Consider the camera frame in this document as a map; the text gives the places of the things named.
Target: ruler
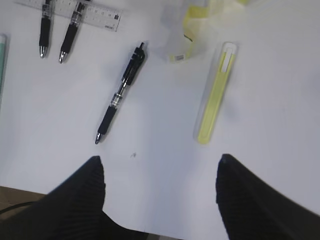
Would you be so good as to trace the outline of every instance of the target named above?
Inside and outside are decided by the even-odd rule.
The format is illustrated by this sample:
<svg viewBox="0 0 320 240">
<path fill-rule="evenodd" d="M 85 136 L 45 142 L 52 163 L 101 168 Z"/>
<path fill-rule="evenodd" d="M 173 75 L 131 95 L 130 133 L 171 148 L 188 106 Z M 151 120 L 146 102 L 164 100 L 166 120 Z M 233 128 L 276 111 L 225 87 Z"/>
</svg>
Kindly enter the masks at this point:
<svg viewBox="0 0 320 240">
<path fill-rule="evenodd" d="M 33 9 L 42 9 L 43 0 L 15 0 L 17 4 Z M 86 4 L 82 22 L 95 27 L 116 32 L 120 23 L 122 10 L 82 0 L 53 0 L 54 14 L 70 19 L 76 4 Z"/>
</svg>

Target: white table surface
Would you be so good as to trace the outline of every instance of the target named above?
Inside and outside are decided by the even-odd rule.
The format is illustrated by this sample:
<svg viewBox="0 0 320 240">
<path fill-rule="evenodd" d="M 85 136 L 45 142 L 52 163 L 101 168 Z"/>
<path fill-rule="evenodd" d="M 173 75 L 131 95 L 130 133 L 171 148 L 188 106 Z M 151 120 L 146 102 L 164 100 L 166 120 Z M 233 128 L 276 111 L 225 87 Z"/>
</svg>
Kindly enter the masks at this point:
<svg viewBox="0 0 320 240">
<path fill-rule="evenodd" d="M 104 3 L 126 9 L 119 32 L 83 25 L 61 65 L 69 20 L 55 18 L 49 56 L 40 59 L 40 12 L 0 2 L 0 32 L 10 36 L 0 185 L 46 194 L 100 155 L 103 210 L 118 224 L 179 239 L 226 240 L 215 178 L 221 155 L 230 153 L 320 214 L 320 1 L 258 0 L 211 20 L 218 41 L 237 42 L 239 52 L 208 145 L 197 144 L 193 131 L 215 43 L 188 62 L 169 64 L 157 49 L 168 37 L 162 15 L 170 0 Z M 95 145 L 140 41 L 148 41 L 148 59 L 109 135 Z"/>
</svg>

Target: green object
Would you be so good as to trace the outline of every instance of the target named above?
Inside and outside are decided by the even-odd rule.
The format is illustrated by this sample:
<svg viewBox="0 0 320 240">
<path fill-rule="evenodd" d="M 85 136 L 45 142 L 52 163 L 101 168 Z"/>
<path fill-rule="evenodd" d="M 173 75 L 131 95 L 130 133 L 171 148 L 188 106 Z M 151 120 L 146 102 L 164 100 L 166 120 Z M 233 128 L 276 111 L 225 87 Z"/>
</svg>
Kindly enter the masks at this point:
<svg viewBox="0 0 320 240">
<path fill-rule="evenodd" d="M 5 56 L 6 56 L 6 36 L 0 34 L 0 96 L 3 82 L 3 74 L 5 68 Z"/>
<path fill-rule="evenodd" d="M 211 133 L 214 129 L 220 104 L 225 92 L 227 80 L 236 59 L 236 52 L 237 46 L 234 43 L 226 42 L 223 45 L 219 67 L 214 78 L 210 96 L 206 103 L 197 137 L 200 144 L 207 144 L 210 141 Z"/>
</svg>

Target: retractable pen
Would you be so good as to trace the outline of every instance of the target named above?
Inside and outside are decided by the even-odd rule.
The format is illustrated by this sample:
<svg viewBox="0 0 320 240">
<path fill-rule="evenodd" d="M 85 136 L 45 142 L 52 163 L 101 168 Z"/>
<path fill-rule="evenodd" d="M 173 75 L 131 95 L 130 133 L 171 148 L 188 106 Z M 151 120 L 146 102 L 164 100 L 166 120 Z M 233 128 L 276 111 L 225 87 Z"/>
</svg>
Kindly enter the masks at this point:
<svg viewBox="0 0 320 240">
<path fill-rule="evenodd" d="M 52 17 L 53 1 L 43 0 L 42 18 L 39 38 L 40 58 L 45 58 L 49 47 L 51 17 Z"/>
<path fill-rule="evenodd" d="M 133 83 L 139 68 L 141 67 L 141 65 L 143 64 L 146 58 L 145 52 L 143 50 L 143 46 L 144 46 L 144 43 L 142 42 L 140 47 L 135 48 L 134 54 L 132 55 L 131 60 L 123 74 L 120 87 L 113 95 L 112 101 L 108 109 L 106 110 L 102 123 L 97 131 L 95 144 L 98 144 L 101 141 L 102 137 L 107 133 L 108 128 L 112 122 L 112 119 L 116 114 L 116 111 L 119 107 L 121 100 L 124 97 L 124 94 L 128 86 L 131 86 L 131 84 Z"/>
<path fill-rule="evenodd" d="M 80 25 L 85 7 L 86 5 L 84 3 L 78 2 L 72 13 L 71 21 L 66 31 L 64 41 L 62 43 L 61 50 L 60 50 L 59 63 L 61 64 L 66 60 L 67 55 L 70 53 L 72 44 L 75 40 L 77 31 L 79 29 L 79 25 Z"/>
</svg>

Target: pen clip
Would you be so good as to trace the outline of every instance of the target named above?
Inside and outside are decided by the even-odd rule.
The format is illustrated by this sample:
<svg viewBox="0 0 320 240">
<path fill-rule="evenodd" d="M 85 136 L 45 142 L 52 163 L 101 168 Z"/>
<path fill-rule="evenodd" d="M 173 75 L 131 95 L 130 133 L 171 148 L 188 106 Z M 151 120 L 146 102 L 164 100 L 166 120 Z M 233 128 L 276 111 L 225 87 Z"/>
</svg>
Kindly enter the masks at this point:
<svg viewBox="0 0 320 240">
<path fill-rule="evenodd" d="M 131 60 L 123 74 L 123 78 L 127 81 L 127 85 L 131 85 L 139 68 L 145 60 L 145 52 L 143 50 L 144 43 L 142 42 L 140 47 L 136 47 L 134 54 L 131 57 Z"/>
</svg>

